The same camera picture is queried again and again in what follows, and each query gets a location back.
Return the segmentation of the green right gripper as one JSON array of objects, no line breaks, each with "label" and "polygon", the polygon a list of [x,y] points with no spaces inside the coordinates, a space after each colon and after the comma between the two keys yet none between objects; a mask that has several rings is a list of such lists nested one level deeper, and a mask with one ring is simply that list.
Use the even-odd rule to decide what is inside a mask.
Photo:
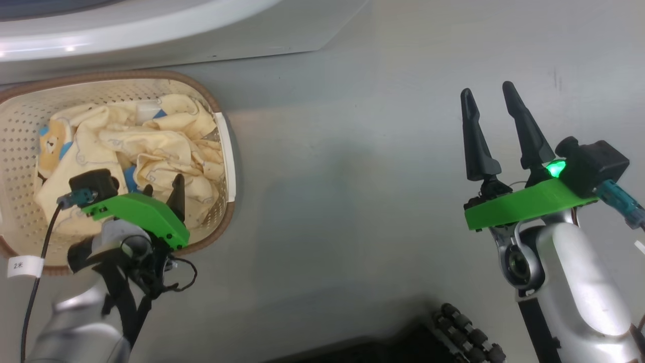
[{"label": "green right gripper", "polygon": [[[524,170],[542,167],[555,159],[544,134],[511,81],[502,83],[509,115],[514,120],[521,148]],[[465,220],[469,230],[482,230],[519,221],[534,220],[548,214],[592,204],[597,196],[581,198],[555,177],[534,186],[513,192],[497,179],[501,166],[491,156],[479,124],[480,112],[470,89],[460,94],[462,130],[465,148],[466,177],[482,181],[481,195],[465,204]]]}]

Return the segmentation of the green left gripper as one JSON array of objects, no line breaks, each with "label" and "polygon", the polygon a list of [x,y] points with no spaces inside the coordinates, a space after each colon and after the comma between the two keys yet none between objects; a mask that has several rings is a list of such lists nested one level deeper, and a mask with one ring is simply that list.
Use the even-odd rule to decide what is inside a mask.
[{"label": "green left gripper", "polygon": [[142,194],[128,193],[81,205],[94,220],[116,217],[151,232],[166,242],[171,250],[187,247],[190,232],[184,224],[186,197],[185,179],[177,174],[166,204],[152,197],[154,188],[146,185]]}]

